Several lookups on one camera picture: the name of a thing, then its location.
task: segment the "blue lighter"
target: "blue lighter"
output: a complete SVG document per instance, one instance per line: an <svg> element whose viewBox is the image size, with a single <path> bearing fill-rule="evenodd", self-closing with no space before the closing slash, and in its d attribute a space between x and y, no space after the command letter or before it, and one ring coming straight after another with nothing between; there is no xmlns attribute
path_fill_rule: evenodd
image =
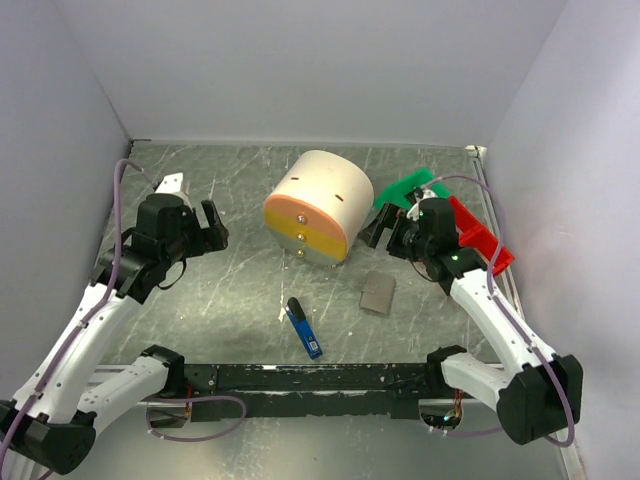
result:
<svg viewBox="0 0 640 480"><path fill-rule="evenodd" d="M287 312L287 316L289 317L289 320L291 320L293 328L298 332L300 341L302 341L302 344L307 350L309 356L314 359L322 355L320 344L318 343L316 336L313 334L313 330L311 330L311 325L309 324L307 316L304 314L298 299L296 297L291 297L287 300L287 306L284 307L284 310Z"/></svg>

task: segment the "cylindrical container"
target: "cylindrical container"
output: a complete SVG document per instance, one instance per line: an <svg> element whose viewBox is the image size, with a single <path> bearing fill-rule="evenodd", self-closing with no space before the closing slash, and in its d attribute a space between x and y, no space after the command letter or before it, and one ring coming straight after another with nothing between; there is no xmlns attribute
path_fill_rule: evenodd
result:
<svg viewBox="0 0 640 480"><path fill-rule="evenodd" d="M300 155L264 203L267 227L299 257L337 265L349 253L373 204L373 185L338 155L311 150Z"/></svg>

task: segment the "white enclosure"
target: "white enclosure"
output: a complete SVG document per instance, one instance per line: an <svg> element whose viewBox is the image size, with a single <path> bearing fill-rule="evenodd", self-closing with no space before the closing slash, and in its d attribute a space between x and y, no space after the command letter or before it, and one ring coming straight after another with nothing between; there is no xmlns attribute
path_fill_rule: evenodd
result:
<svg viewBox="0 0 640 480"><path fill-rule="evenodd" d="M56 0L132 138L485 145L563 0Z"/></svg>
<svg viewBox="0 0 640 480"><path fill-rule="evenodd" d="M637 0L6 0L0 59L0 398L72 316L130 139L479 144L527 321L585 369L589 478L637 478Z"/></svg>

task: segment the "green plastic piece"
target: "green plastic piece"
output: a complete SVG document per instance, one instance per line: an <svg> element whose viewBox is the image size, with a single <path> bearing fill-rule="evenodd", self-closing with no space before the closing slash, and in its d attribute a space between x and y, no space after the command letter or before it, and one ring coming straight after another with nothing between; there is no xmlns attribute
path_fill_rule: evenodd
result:
<svg viewBox="0 0 640 480"><path fill-rule="evenodd" d="M404 208L405 210L409 210L411 208L411 204L404 196L415 188L421 187L425 183L430 182L434 178L433 173L426 168L413 172L411 175L408 175L385 188L378 198L376 198L375 206L380 210L385 203L391 203L400 208ZM440 183L431 185L430 188L439 197L449 198L451 196L451 192L447 187Z"/></svg>

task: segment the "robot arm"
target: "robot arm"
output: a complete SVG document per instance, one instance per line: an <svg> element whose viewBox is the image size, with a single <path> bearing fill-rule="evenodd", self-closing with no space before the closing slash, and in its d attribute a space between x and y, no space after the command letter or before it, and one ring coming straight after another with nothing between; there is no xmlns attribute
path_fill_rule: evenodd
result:
<svg viewBox="0 0 640 480"><path fill-rule="evenodd" d="M11 401L0 402L3 436L17 423L12 450L64 475L84 460L96 436L136 403L152 395L179 393L184 357L159 346L142 352L129 368L100 386L85 388L118 329L160 287L175 263L186 266L188 258L227 247L228 232L213 202L203 201L202 207L206 228L200 227L191 208L181 173L165 177L140 204L136 226L123 233L123 243L131 241L123 246L106 304L82 322L106 293L114 249L98 261L75 315L43 363ZM52 364L52 376L37 390Z"/></svg>
<svg viewBox="0 0 640 480"><path fill-rule="evenodd" d="M577 422L583 375L580 363L572 355L558 355L542 341L499 289L492 294L488 291L487 266L473 249L459 245L448 200L423 198L416 205L409 215L386 206L381 223L388 225L389 218L397 219L387 250L422 262L429 278L478 325L502 363L497 369L476 360L462 347L440 349L427 357L431 387L436 391L459 389L477 398L496 411L514 442L525 444L568 424L546 363L557 376Z"/></svg>

